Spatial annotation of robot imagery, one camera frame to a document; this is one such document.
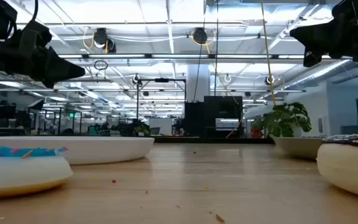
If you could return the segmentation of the long ceiling light bar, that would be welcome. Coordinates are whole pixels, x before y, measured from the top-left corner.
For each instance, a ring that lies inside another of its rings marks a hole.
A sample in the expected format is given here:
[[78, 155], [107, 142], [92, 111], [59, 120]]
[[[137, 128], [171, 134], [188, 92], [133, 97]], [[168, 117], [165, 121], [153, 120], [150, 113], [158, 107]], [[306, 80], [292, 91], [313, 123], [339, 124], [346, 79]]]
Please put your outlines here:
[[266, 59], [266, 55], [257, 54], [60, 54], [65, 59], [74, 58], [156, 58], [156, 59]]

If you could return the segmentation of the green potted plant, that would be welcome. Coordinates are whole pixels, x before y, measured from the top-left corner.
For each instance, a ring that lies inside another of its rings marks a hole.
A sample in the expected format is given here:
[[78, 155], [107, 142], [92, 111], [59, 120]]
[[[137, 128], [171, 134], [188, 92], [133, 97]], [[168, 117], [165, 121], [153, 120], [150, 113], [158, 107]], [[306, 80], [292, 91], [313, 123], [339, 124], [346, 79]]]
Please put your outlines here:
[[255, 118], [251, 130], [258, 130], [274, 137], [294, 136], [293, 128], [311, 131], [311, 120], [306, 107], [300, 102], [275, 105], [271, 112]]

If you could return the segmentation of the black table edge rail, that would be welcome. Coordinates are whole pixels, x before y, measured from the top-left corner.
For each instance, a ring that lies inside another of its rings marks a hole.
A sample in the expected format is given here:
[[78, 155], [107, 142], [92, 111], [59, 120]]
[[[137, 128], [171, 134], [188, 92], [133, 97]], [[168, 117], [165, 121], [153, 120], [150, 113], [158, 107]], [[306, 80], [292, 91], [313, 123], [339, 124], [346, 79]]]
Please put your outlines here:
[[183, 144], [275, 144], [273, 139], [264, 138], [199, 138], [154, 136], [156, 143], [183, 143]]

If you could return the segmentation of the black office monitor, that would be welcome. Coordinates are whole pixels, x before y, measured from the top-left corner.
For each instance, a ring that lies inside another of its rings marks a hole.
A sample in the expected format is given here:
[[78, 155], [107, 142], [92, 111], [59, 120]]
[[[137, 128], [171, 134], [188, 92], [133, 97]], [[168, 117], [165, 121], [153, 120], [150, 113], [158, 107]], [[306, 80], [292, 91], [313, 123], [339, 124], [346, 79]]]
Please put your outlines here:
[[0, 119], [12, 119], [16, 115], [16, 104], [0, 105]]

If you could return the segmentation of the black metal frame stand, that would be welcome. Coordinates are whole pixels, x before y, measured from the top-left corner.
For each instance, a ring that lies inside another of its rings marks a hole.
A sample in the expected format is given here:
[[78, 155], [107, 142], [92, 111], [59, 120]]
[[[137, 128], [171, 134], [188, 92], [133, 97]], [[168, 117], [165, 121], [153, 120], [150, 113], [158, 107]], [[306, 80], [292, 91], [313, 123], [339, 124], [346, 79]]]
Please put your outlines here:
[[[173, 82], [177, 86], [180, 87], [180, 89], [184, 92], [184, 101], [187, 99], [187, 87], [186, 87], [186, 79], [176, 79], [176, 78], [145, 78], [141, 79], [139, 78], [136, 81], [136, 119], [139, 119], [139, 93], [140, 91], [146, 87], [149, 82], [155, 82], [155, 83], [168, 83]], [[184, 88], [182, 88], [178, 82], [184, 83]]]

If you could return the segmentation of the chocolate frosted sprinkled donut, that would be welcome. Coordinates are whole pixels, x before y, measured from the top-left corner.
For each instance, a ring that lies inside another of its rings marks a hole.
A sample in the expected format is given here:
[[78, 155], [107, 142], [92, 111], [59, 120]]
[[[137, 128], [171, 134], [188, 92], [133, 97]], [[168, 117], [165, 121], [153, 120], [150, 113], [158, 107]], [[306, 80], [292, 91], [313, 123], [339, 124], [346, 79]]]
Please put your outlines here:
[[318, 171], [329, 183], [358, 195], [358, 134], [322, 140], [316, 157]]

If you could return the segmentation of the white board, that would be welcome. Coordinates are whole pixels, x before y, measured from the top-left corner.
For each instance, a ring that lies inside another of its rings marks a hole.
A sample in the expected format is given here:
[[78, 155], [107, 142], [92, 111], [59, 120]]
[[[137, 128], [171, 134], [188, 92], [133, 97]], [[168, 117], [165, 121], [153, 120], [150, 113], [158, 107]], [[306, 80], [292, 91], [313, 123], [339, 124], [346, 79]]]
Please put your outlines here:
[[150, 118], [149, 119], [150, 135], [164, 135], [172, 134], [172, 119], [171, 118]]

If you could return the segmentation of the black cabinet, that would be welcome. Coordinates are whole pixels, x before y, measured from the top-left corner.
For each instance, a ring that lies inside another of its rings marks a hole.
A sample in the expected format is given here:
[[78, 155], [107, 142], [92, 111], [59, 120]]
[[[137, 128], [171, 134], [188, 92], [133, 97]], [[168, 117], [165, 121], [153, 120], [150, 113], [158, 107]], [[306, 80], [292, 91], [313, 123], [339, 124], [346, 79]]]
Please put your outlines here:
[[239, 138], [242, 127], [241, 96], [205, 96], [203, 102], [186, 103], [183, 129], [186, 136]]

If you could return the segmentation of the white bowl far right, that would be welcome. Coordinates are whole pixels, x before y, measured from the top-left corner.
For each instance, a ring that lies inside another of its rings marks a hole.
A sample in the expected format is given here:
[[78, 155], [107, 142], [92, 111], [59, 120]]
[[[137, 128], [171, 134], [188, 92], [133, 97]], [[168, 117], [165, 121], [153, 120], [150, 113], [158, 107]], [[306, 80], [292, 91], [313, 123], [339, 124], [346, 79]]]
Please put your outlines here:
[[275, 150], [285, 157], [315, 161], [322, 138], [273, 137]]

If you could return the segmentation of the white building column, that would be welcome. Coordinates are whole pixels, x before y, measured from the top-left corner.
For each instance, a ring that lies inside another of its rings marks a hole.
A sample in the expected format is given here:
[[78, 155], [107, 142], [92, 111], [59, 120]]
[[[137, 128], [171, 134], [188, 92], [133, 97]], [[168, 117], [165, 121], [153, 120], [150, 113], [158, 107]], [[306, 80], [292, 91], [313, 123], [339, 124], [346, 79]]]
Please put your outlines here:
[[210, 94], [210, 78], [211, 71], [208, 64], [190, 64], [187, 66], [187, 102], [204, 102], [204, 96]]

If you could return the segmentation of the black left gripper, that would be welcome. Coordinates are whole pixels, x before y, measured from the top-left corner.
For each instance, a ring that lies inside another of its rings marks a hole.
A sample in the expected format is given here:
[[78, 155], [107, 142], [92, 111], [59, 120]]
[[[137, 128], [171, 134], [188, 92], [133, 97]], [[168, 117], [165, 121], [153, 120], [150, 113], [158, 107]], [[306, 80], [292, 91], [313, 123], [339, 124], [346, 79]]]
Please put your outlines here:
[[67, 82], [85, 74], [85, 69], [58, 56], [52, 47], [45, 53], [35, 40], [22, 36], [17, 30], [5, 41], [0, 41], [0, 71], [21, 74], [42, 82], [46, 88]]

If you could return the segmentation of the blue frosted donut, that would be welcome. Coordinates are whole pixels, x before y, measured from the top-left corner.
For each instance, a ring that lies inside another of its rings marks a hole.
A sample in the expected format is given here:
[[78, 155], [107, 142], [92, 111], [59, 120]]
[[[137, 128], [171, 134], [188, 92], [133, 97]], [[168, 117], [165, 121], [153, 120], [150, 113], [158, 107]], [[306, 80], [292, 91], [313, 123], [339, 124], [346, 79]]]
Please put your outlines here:
[[66, 147], [0, 146], [0, 198], [32, 194], [63, 185], [73, 171]]

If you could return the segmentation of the white round plate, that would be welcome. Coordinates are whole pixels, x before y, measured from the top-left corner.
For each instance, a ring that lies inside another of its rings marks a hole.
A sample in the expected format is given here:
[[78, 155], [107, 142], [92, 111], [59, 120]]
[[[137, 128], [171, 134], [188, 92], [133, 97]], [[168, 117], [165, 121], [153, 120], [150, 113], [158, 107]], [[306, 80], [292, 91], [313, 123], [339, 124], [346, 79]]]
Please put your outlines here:
[[145, 157], [153, 138], [108, 136], [1, 136], [0, 146], [17, 148], [61, 148], [71, 165], [104, 164]]

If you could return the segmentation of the silver ventilation duct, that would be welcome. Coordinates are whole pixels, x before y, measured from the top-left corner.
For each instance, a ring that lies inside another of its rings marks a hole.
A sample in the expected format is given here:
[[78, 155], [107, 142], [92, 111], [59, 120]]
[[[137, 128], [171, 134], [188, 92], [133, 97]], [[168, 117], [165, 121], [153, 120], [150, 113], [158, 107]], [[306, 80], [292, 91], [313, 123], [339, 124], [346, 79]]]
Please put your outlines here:
[[320, 66], [313, 68], [310, 71], [306, 72], [304, 75], [300, 75], [300, 76], [296, 77], [294, 80], [290, 81], [289, 83], [284, 84], [282, 87], [280, 87], [280, 90], [286, 90], [292, 86], [300, 84], [303, 81], [321, 77], [321, 76], [325, 75], [326, 73], [330, 72], [331, 70], [334, 70], [335, 68], [338, 68], [350, 61], [351, 60], [349, 60], [349, 59], [338, 60], [334, 63], [329, 64], [329, 65], [320, 65]]

